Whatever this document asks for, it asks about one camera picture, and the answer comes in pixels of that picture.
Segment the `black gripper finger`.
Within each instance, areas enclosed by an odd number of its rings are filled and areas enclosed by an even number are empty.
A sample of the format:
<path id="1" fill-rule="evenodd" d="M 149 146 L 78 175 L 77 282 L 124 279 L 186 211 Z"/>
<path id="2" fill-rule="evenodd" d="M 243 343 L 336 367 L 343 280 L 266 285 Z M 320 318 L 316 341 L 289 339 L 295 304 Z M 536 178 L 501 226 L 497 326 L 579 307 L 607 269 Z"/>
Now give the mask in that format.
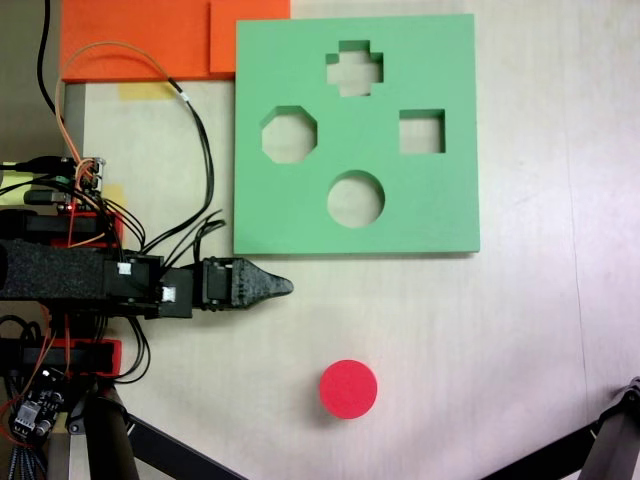
<path id="1" fill-rule="evenodd" d="M 244 258 L 231 262 L 230 306 L 248 309 L 263 301 L 282 297 L 294 291 L 293 283 L 262 270 Z"/>

